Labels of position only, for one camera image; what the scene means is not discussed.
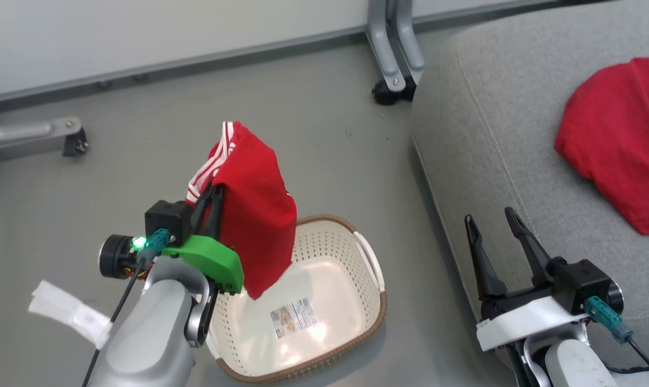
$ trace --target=gray ottoman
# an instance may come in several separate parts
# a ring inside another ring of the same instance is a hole
[[[587,258],[619,284],[624,321],[649,355],[649,236],[639,235],[553,149],[568,97],[598,69],[649,56],[649,0],[534,12],[455,35],[427,59],[412,130],[475,316],[463,218],[471,213],[510,291],[531,272],[504,217],[513,206],[552,255]],[[593,348],[615,367],[644,365],[603,327]]]

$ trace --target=label sticker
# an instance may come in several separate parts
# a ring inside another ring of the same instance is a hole
[[[269,315],[277,338],[285,338],[317,323],[317,316],[312,310],[310,299],[307,298],[290,302]]]

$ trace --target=white board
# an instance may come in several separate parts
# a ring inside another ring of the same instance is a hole
[[[0,0],[0,100],[358,32],[367,3]],[[413,15],[496,3],[511,2],[415,0]]]

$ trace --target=red garment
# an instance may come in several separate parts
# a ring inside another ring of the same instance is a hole
[[[566,105],[555,148],[649,235],[649,58],[585,81]]]
[[[194,205],[210,181],[224,186],[219,242],[236,250],[245,289],[257,299],[290,265],[295,201],[274,151],[238,121],[224,122],[222,140],[188,183],[186,201]]]

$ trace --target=white plastic basket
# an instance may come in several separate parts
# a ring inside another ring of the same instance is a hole
[[[385,313],[384,278],[368,242],[345,220],[316,216],[299,221],[292,264],[262,297],[243,290],[217,298],[207,346],[233,379],[270,382],[358,345]]]

